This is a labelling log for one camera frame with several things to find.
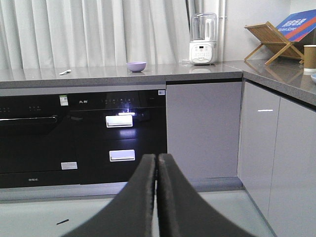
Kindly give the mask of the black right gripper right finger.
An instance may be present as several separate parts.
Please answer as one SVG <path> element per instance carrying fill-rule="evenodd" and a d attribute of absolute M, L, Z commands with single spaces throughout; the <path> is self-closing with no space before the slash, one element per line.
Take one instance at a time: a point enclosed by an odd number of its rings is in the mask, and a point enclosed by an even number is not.
<path fill-rule="evenodd" d="M 157 208 L 162 237 L 250 237 L 252 234 L 209 205 L 171 154 L 158 156 Z"/>

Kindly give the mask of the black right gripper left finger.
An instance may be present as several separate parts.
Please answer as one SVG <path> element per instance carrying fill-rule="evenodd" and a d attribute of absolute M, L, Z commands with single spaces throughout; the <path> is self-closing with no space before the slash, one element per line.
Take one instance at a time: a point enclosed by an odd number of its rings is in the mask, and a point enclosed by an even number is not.
<path fill-rule="evenodd" d="M 142 156 L 124 188 L 98 213 L 65 237 L 151 237 L 156 155 Z"/>

